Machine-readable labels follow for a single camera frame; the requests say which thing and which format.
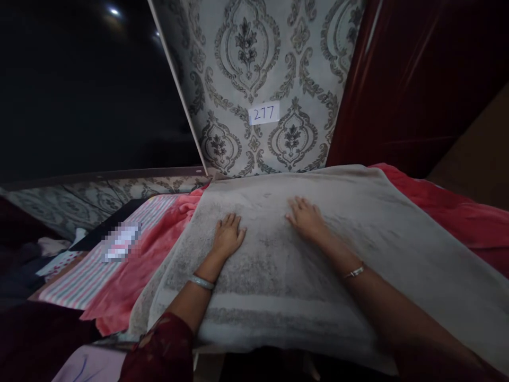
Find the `patterned sleeve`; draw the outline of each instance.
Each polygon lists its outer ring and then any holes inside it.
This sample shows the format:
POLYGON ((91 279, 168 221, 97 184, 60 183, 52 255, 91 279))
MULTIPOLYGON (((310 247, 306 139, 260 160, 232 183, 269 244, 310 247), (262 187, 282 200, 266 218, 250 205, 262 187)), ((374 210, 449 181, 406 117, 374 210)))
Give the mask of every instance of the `patterned sleeve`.
POLYGON ((166 312, 129 352, 119 381, 192 381, 192 331, 166 312))

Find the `number label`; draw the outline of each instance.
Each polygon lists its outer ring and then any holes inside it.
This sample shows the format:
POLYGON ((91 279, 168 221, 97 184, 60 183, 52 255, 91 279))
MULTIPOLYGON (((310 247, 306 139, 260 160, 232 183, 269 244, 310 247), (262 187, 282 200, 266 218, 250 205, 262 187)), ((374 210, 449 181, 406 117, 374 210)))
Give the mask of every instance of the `number label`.
POLYGON ((248 110, 249 125, 279 121, 279 101, 265 102, 248 110))

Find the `damask wallpaper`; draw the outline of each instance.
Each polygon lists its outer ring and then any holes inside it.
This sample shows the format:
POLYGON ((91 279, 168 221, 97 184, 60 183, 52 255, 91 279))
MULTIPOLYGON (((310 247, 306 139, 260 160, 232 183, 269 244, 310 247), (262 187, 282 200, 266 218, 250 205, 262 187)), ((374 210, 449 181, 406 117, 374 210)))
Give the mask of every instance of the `damask wallpaper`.
POLYGON ((360 0, 153 0, 206 160, 226 175, 325 165, 360 0), (248 109, 280 101, 280 121, 248 109))
POLYGON ((77 227, 92 230, 131 199, 190 192, 208 182, 206 177, 139 178, 14 192, 0 188, 0 195, 72 240, 77 227))

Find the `striped cloth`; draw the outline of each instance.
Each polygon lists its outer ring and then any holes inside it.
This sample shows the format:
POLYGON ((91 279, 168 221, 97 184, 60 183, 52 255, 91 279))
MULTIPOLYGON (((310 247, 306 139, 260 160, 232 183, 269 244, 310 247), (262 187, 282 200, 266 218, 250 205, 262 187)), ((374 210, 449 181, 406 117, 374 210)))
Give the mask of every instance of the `striped cloth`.
MULTIPOLYGON (((126 219, 126 222, 141 222, 141 237, 144 232, 160 221, 164 212, 170 208, 178 196, 154 196, 143 203, 126 219)), ((121 264, 120 262, 102 262, 106 242, 103 239, 76 267, 47 287, 39 296, 39 300, 67 308, 85 310, 121 264)))

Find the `silver bangle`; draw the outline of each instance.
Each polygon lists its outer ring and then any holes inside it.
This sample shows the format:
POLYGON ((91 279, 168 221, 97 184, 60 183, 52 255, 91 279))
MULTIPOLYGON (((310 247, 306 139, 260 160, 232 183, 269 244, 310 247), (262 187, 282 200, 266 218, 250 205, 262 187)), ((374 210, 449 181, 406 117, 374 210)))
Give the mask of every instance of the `silver bangle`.
POLYGON ((214 286, 215 286, 213 283, 209 283, 207 280, 201 279, 195 275, 191 275, 191 277, 189 278, 189 281, 193 282, 194 284, 199 285, 202 288, 208 289, 208 290, 213 290, 214 286))
POLYGON ((358 268, 354 271, 351 271, 350 273, 347 273, 345 276, 343 276, 343 279, 347 279, 349 277, 357 277, 363 272, 364 272, 364 262, 362 262, 362 265, 360 268, 358 268))

